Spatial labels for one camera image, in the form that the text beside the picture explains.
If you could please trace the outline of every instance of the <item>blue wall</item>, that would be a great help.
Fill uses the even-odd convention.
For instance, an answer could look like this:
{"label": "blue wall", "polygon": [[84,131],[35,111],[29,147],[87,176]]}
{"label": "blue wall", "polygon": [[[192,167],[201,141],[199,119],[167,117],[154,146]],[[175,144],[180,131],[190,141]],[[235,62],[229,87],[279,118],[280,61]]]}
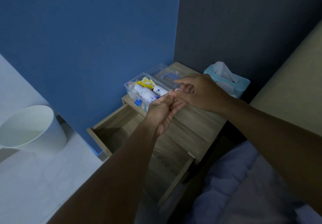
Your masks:
{"label": "blue wall", "polygon": [[171,64],[179,0],[0,0],[0,53],[96,151],[87,134],[123,83]]}

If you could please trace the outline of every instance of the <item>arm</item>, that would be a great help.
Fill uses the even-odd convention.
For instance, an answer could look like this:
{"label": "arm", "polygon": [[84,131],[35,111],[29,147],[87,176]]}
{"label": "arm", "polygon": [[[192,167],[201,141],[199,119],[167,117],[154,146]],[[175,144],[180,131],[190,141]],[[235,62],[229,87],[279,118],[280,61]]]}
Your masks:
{"label": "arm", "polygon": [[126,143],[48,223],[133,223],[155,142],[184,105],[168,94],[151,103],[147,116]]}
{"label": "arm", "polygon": [[184,92],[173,96],[227,118],[288,186],[322,214],[322,137],[228,96],[209,75],[193,74],[177,82]]}

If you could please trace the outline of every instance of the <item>headboard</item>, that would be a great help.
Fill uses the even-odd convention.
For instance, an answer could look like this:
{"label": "headboard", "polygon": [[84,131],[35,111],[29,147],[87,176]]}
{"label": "headboard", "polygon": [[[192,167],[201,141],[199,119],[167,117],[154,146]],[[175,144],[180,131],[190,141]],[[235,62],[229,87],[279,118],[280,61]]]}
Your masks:
{"label": "headboard", "polygon": [[322,135],[322,21],[261,89],[251,105]]}

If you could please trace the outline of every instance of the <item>white tissue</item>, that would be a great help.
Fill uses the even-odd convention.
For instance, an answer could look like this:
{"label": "white tissue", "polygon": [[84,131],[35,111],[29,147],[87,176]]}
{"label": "white tissue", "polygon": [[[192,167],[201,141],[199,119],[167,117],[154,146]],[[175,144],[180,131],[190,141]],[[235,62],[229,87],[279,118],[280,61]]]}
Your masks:
{"label": "white tissue", "polygon": [[224,62],[218,61],[214,63],[213,71],[231,82],[238,83],[238,77],[228,69]]}

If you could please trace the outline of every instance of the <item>hand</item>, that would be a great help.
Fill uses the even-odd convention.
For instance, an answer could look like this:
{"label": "hand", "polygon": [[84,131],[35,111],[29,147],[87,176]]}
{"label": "hand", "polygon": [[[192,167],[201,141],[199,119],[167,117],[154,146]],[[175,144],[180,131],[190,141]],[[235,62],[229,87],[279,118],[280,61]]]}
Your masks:
{"label": "hand", "polygon": [[228,104],[234,100],[208,74],[190,74],[175,80],[175,83],[182,84],[182,91],[171,91],[171,96],[203,110],[223,114]]}
{"label": "hand", "polygon": [[145,121],[150,126],[155,126],[156,134],[160,136],[168,129],[173,116],[185,105],[185,101],[175,99],[167,93],[149,105]]}

